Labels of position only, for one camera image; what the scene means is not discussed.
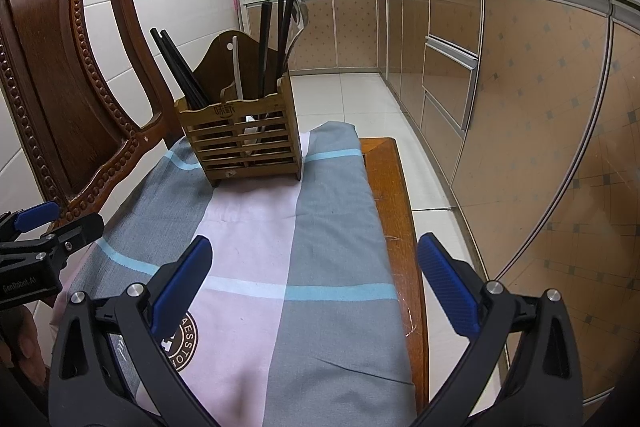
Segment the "person left hand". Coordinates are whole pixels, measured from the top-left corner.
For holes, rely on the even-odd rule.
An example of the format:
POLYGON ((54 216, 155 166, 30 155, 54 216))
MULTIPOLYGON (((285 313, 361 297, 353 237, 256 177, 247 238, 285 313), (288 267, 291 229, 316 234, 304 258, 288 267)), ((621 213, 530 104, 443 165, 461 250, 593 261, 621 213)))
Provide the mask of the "person left hand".
POLYGON ((1 312, 1 361, 7 367, 18 367, 37 387, 47 379, 37 326, 32 312, 19 306, 1 312))

